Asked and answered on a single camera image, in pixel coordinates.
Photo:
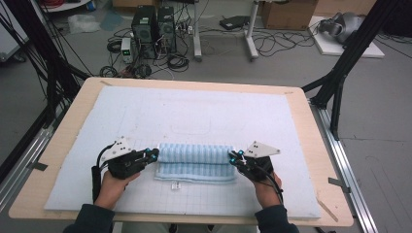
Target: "white mat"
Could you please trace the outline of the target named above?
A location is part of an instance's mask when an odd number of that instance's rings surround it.
[[[311,21],[309,22],[309,26],[314,25],[315,23],[318,23],[322,19],[326,19],[327,17],[312,17]],[[333,37],[329,36],[327,32],[317,32],[316,25],[312,26],[309,28],[309,32],[313,35],[315,34],[315,42],[316,46],[319,49],[319,52],[322,55],[341,55],[343,52],[342,45],[339,44],[336,39]],[[385,54],[379,50],[378,47],[376,47],[375,44],[370,43],[369,48],[366,49],[366,51],[363,53],[361,57],[371,57],[371,58],[383,58]]]
[[[290,217],[320,217],[307,166],[283,95],[106,86],[65,158],[46,210],[80,209],[91,203],[90,167],[98,153],[126,136],[136,150],[159,143],[219,144],[246,149],[254,140],[280,149],[272,156],[284,182]],[[234,184],[154,180],[156,164],[131,183],[118,212],[252,216],[261,209],[252,183],[237,174]]]

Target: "hand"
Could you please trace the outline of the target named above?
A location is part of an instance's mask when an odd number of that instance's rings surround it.
[[[100,194],[94,202],[94,205],[113,210],[123,194],[125,187],[129,184],[129,182],[135,180],[139,176],[140,173],[136,173],[125,180],[120,180],[114,178],[109,171],[106,171],[103,176]]]
[[[282,188],[282,180],[276,175],[275,172],[272,173],[272,177],[275,179],[276,184],[279,185],[280,188]],[[266,183],[268,185],[257,182],[252,183],[255,185],[257,200],[262,208],[267,208],[281,204],[279,197],[273,189],[269,179],[263,181],[263,183]]]

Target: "sleeve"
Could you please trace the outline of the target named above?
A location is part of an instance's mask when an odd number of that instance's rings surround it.
[[[288,215],[283,205],[271,206],[255,214],[261,233],[298,233],[294,224],[288,222]]]
[[[63,233],[109,233],[115,212],[98,206],[84,204],[74,224]]]

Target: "white bracket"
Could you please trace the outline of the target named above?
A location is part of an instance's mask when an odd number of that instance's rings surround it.
[[[245,151],[245,156],[259,158],[278,153],[281,153],[279,149],[254,141]]]
[[[110,149],[104,151],[104,153],[102,154],[101,161],[105,162],[107,160],[125,155],[129,152],[131,152],[131,147],[127,143],[126,138],[121,136],[119,140],[115,141],[115,143]]]

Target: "striped towel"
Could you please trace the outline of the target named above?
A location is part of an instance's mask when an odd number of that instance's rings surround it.
[[[157,180],[193,183],[234,183],[235,169],[228,163],[231,146],[160,144]]]

